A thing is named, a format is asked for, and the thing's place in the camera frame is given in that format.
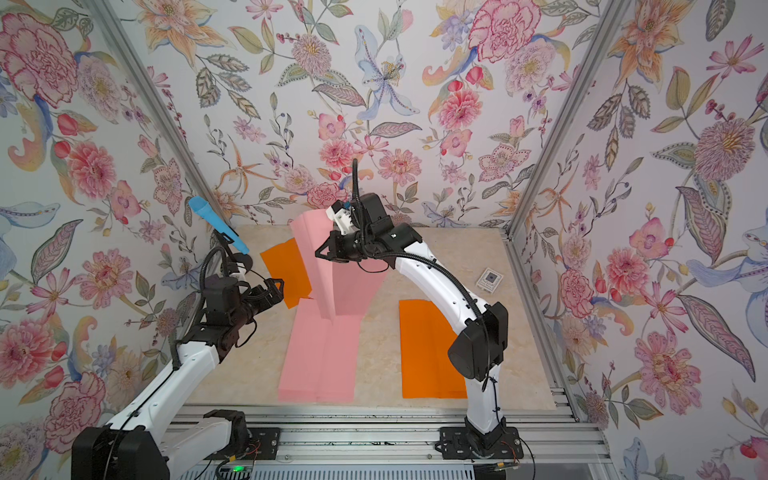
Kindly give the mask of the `large pink paper sheet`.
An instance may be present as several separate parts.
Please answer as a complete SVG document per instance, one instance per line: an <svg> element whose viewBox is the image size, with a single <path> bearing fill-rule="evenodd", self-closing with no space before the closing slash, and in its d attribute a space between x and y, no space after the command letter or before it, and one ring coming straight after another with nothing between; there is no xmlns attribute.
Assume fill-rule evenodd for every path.
<svg viewBox="0 0 768 480"><path fill-rule="evenodd" d="M317 302L302 299L278 386L287 403L349 403L354 399L362 318L324 318Z"/></svg>

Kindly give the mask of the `orange paper sheet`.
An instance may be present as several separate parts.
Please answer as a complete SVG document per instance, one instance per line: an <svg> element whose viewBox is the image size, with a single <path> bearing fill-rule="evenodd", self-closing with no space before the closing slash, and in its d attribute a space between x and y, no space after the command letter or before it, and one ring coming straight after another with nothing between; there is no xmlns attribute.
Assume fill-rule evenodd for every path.
<svg viewBox="0 0 768 480"><path fill-rule="evenodd" d="M428 300L399 302L402 393L406 399L466 399L465 378L448 350L457 335Z"/></svg>

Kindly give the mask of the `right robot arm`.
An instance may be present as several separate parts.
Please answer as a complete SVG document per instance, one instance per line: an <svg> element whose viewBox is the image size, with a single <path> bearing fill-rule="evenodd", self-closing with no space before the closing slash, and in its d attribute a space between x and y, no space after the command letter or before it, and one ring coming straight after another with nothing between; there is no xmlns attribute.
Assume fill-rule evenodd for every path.
<svg viewBox="0 0 768 480"><path fill-rule="evenodd" d="M500 370L508 346L508 311L468 290L410 225L394 224L378 195L356 194L326 211L333 222L315 251L336 263L385 262L413 282L456 335L447 356L466 381L468 407L460 427L443 427L434 448L445 460L519 462L525 446L500 402Z"/></svg>

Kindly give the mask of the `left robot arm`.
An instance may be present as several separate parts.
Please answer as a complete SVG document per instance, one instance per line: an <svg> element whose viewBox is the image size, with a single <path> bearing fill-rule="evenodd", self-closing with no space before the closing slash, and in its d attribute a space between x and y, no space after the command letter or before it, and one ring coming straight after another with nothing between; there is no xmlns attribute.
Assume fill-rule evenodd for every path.
<svg viewBox="0 0 768 480"><path fill-rule="evenodd" d="M172 421L198 385L241 344L240 331L284 300L284 282L251 286L234 276L203 280L201 302L171 361L150 385L101 427L88 427L72 447L74 479L178 479L202 460L248 453L252 435L241 411L215 409L170 440Z"/></svg>

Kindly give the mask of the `blue microphone on stand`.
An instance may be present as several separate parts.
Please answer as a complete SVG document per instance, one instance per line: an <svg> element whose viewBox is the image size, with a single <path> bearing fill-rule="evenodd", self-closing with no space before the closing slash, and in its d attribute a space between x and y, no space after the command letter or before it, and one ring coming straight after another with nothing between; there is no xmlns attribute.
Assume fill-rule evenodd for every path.
<svg viewBox="0 0 768 480"><path fill-rule="evenodd" d="M202 197L192 197L189 200L189 206L196 215L205 220L217 232L218 238L225 248L234 246L238 250L236 263L243 265L246 271L250 270L253 267L253 260L249 255L250 250L236 231L219 217L212 206Z"/></svg>

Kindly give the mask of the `white playing card box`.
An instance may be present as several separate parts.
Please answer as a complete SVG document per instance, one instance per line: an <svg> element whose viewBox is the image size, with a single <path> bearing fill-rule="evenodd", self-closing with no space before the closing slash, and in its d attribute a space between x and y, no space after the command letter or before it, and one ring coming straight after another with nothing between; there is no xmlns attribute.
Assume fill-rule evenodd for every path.
<svg viewBox="0 0 768 480"><path fill-rule="evenodd" d="M486 268L476 281L476 286L488 293L494 293L504 279L504 275L491 268Z"/></svg>

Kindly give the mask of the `left aluminium frame post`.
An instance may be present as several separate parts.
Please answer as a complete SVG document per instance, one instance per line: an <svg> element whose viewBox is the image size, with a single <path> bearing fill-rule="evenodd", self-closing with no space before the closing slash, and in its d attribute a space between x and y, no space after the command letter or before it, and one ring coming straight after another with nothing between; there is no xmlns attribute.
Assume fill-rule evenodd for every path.
<svg viewBox="0 0 768 480"><path fill-rule="evenodd" d="M190 179L195 191L211 207L218 207L219 204L213 191L203 178L192 152L189 150L186 141L166 109L163 96L152 82L145 65L141 61L110 3L108 1L85 0L84 6L106 38L108 44L115 50L117 60L126 70L129 80L137 89L141 99L147 104L154 125L170 145L172 152L176 155L182 170Z"/></svg>

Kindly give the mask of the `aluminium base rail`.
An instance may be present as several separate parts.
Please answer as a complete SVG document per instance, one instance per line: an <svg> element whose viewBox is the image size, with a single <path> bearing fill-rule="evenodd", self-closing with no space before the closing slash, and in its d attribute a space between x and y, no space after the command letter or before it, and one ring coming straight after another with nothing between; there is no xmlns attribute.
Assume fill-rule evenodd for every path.
<svg viewBox="0 0 768 480"><path fill-rule="evenodd" d="M435 448L442 427L462 425L461 408L317 405L241 405L247 424L281 431L277 468L320 465L438 467ZM519 466L493 471L491 461L472 466L500 479L615 479L607 442L593 424L580 423L566 403L553 410L517 410L506 418L517 428L524 458Z"/></svg>

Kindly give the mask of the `aluminium corner frame post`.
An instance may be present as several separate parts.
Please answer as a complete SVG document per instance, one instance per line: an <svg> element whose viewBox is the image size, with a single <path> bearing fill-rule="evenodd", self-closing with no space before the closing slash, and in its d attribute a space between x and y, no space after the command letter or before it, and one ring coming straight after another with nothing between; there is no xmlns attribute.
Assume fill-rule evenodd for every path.
<svg viewBox="0 0 768 480"><path fill-rule="evenodd" d="M527 212L533 205L540 184L555 160L558 149L572 128L576 114L587 96L591 82L607 53L609 43L620 28L622 18L628 7L629 5L625 1L607 2L606 11L596 24L594 38L583 58L581 72L566 95L562 109L554 119L551 133L544 143L541 155L533 164L531 175L524 183L525 189L520 204L512 216L507 230L506 238L508 241L512 242L515 235L523 229Z"/></svg>

